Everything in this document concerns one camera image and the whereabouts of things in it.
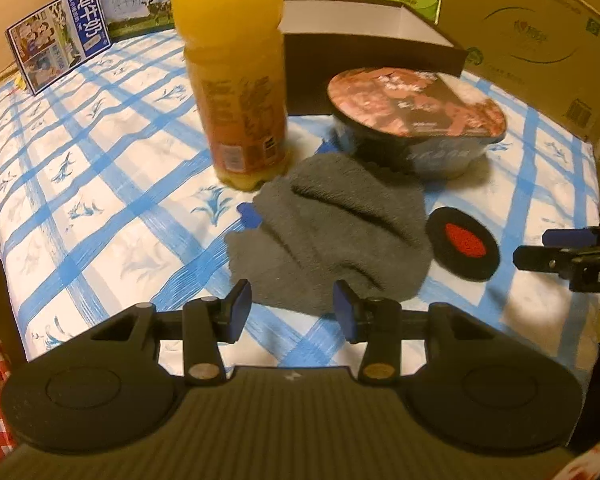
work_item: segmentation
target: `ribbed black surface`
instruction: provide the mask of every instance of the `ribbed black surface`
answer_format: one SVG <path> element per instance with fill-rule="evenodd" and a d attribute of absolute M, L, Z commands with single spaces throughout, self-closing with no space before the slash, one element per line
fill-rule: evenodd
<path fill-rule="evenodd" d="M 395 393 L 355 383 L 346 368 L 240 368 L 225 386 L 191 390 L 140 442 L 93 456 L 21 446 L 0 480 L 546 480 L 570 458 L 451 447 Z"/>

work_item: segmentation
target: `container lid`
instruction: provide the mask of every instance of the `container lid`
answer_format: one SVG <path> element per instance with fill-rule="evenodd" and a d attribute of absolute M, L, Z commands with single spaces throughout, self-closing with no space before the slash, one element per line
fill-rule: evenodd
<path fill-rule="evenodd" d="M 357 68 L 331 79 L 336 115 L 376 132 L 423 137 L 490 137 L 507 129 L 500 107 L 457 77 L 404 68 Z"/>

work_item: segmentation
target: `open box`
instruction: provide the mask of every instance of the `open box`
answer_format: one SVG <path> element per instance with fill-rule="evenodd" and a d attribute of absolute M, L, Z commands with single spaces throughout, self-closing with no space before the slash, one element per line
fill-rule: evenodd
<path fill-rule="evenodd" d="M 412 10 L 385 0 L 286 0 L 290 115 L 330 114 L 327 85 L 352 68 L 409 68 L 459 76 L 466 52 Z"/>

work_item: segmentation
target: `orange juice bottle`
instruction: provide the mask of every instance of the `orange juice bottle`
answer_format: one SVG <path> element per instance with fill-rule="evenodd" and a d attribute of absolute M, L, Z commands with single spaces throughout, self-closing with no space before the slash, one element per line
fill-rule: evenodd
<path fill-rule="evenodd" d="M 286 169 L 283 0 L 171 0 L 219 179 L 254 189 Z"/>

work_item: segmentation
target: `black and red pad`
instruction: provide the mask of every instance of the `black and red pad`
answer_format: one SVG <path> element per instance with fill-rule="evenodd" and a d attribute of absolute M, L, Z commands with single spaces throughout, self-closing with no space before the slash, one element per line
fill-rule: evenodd
<path fill-rule="evenodd" d="M 437 263 L 460 278 L 486 282 L 500 264 L 500 251 L 493 235 L 459 209 L 436 209 L 427 220 L 426 233 Z"/>

